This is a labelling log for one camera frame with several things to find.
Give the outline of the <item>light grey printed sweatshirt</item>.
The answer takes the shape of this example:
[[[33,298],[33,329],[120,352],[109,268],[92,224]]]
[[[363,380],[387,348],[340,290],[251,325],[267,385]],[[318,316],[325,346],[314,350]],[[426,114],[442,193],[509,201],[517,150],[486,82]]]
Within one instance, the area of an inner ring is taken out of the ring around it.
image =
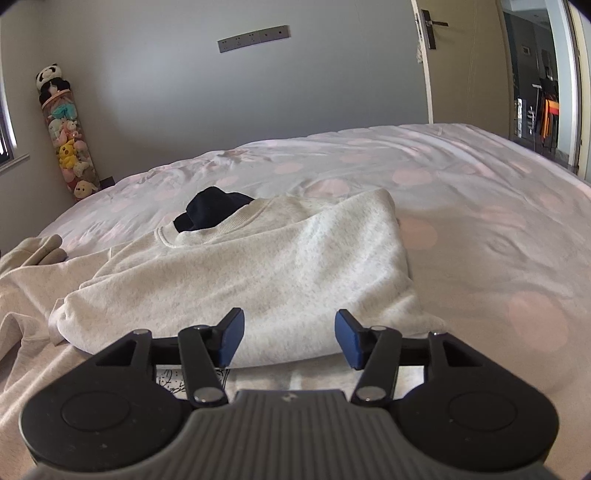
[[[1,438],[46,379],[135,329],[172,336],[245,311],[232,363],[257,367],[338,351],[335,313],[410,337],[444,328],[411,279],[389,192],[256,199],[215,227],[166,225],[141,238],[1,278],[1,349],[19,351],[1,396]]]

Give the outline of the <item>pink polka dot bedspread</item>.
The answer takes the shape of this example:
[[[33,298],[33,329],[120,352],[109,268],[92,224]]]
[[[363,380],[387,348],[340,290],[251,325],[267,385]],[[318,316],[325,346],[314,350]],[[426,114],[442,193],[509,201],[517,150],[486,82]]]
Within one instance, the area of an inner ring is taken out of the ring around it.
[[[590,188],[460,124],[383,126],[249,143],[120,180],[52,222],[72,257],[167,224],[215,185],[254,198],[384,188],[424,308],[545,393],[560,417],[549,467],[590,470]]]

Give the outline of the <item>folded beige garment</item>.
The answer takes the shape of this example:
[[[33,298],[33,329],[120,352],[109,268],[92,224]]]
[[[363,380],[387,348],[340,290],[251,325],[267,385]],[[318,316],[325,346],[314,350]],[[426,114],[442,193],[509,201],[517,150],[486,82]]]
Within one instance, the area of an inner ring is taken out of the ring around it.
[[[0,273],[2,275],[27,266],[52,265],[63,262],[67,253],[61,248],[59,235],[26,238],[15,248],[1,255]]]

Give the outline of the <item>plush toy column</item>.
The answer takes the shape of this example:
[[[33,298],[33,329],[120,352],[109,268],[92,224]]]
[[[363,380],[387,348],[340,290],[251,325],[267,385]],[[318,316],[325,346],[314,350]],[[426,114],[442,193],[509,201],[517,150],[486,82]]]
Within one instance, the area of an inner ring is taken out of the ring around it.
[[[76,202],[100,190],[100,182],[85,141],[70,82],[58,64],[43,68],[35,78],[38,100],[58,166]]]

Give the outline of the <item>black wall socket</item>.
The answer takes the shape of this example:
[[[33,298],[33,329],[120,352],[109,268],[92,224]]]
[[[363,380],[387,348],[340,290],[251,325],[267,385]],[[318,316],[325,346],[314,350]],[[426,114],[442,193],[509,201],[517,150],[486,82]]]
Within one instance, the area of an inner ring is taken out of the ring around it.
[[[100,187],[106,189],[115,185],[113,177],[107,177],[100,181]]]

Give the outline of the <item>window with dark frame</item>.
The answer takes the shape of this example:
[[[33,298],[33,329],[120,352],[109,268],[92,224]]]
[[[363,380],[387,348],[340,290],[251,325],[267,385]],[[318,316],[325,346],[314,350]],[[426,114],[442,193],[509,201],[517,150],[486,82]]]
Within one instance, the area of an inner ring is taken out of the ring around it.
[[[8,104],[4,72],[1,72],[1,164],[0,172],[4,174],[17,165],[30,159],[29,153],[19,154],[16,134]]]

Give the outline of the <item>grey wall socket strip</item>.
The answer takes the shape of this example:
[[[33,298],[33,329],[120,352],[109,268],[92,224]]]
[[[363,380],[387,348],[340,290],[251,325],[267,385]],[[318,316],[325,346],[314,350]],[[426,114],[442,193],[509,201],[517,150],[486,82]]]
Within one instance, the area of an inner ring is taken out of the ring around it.
[[[287,38],[290,38],[290,26],[280,25],[224,38],[217,41],[217,46],[220,53],[226,53],[240,48]]]

